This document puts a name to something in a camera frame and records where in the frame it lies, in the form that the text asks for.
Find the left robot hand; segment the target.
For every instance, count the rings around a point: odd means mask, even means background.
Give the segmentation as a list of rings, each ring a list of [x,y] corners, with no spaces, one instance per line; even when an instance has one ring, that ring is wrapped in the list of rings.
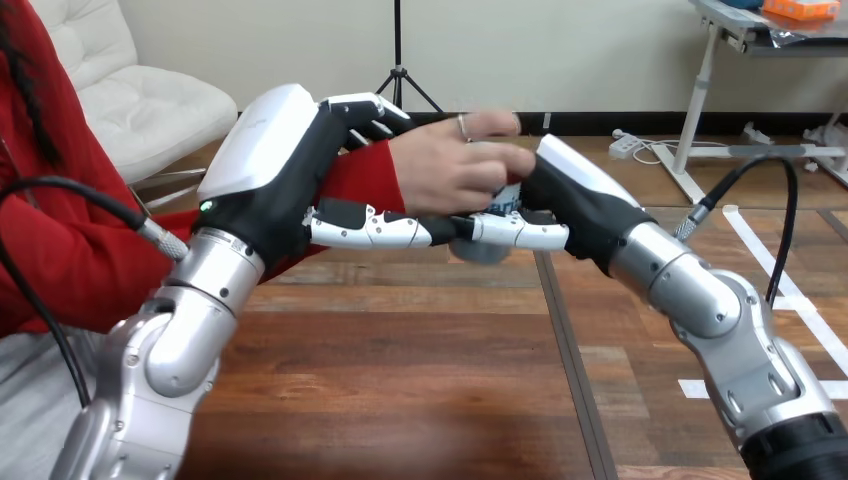
[[[392,133],[411,118],[373,93],[321,102],[298,84],[257,98],[226,137],[198,189],[201,214],[184,266],[245,261],[257,272],[315,245],[358,250],[423,248],[459,235],[450,218],[380,213],[326,199],[313,203],[353,129],[381,123]]]

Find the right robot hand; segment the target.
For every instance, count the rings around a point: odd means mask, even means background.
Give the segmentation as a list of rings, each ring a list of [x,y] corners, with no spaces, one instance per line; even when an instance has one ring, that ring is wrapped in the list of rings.
[[[492,265],[512,249],[566,251],[609,275],[629,232],[652,221],[617,181],[553,135],[541,139],[532,173],[504,191],[466,219],[470,237],[449,243],[454,256]]]

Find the person's hand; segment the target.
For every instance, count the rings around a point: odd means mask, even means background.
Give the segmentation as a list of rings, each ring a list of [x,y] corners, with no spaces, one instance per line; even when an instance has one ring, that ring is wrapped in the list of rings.
[[[529,175],[535,154],[495,137],[521,132],[509,111],[464,113],[389,141],[405,210],[412,215],[483,211],[504,187]]]

